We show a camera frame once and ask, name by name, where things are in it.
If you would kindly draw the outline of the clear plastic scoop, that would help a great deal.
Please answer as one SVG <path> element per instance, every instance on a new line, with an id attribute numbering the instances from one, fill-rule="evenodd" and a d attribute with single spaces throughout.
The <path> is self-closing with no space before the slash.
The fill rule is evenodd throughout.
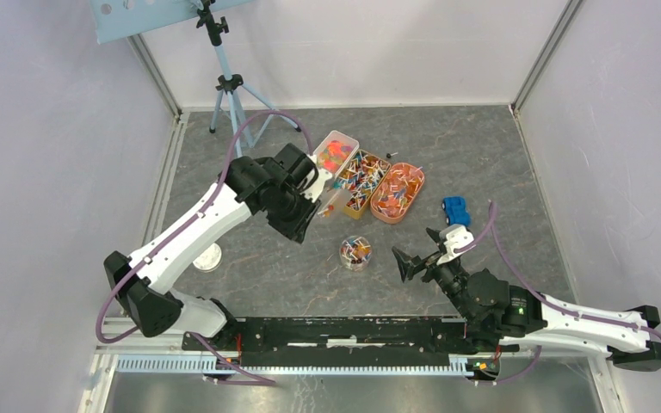
<path id="1" fill-rule="evenodd" d="M 348 189 L 332 188 L 327 190 L 319 199 L 321 205 L 316 216 L 326 220 L 337 218 L 347 206 L 351 196 L 352 194 Z"/>

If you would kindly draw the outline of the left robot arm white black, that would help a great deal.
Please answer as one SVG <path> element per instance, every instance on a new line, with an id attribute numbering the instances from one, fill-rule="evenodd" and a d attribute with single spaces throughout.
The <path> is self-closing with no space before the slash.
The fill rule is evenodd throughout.
<path id="1" fill-rule="evenodd" d="M 231 160 L 204 197 L 148 244 L 129 255 L 114 251 L 104 262 L 113 299 L 145 337 L 171 328 L 202 335 L 215 350 L 228 349 L 235 326 L 218 302 L 176 292 L 184 270 L 220 237 L 256 213 L 283 237 L 302 243 L 333 175 L 293 144 L 273 157 Z"/>

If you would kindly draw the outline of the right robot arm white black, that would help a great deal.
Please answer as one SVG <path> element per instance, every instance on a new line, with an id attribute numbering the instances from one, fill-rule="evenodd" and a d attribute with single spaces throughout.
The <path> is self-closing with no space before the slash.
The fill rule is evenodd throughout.
<path id="1" fill-rule="evenodd" d="M 629 371 L 661 368 L 657 307 L 605 311 L 512 285 L 487 268 L 470 274 L 461 257 L 477 239 L 465 226 L 428 229 L 427 233 L 437 250 L 426 257 L 392 248 L 400 277 L 408 281 L 420 274 L 424 282 L 437 284 L 464 318 L 462 337 L 470 349 L 515 345 L 564 348 L 601 356 Z"/>

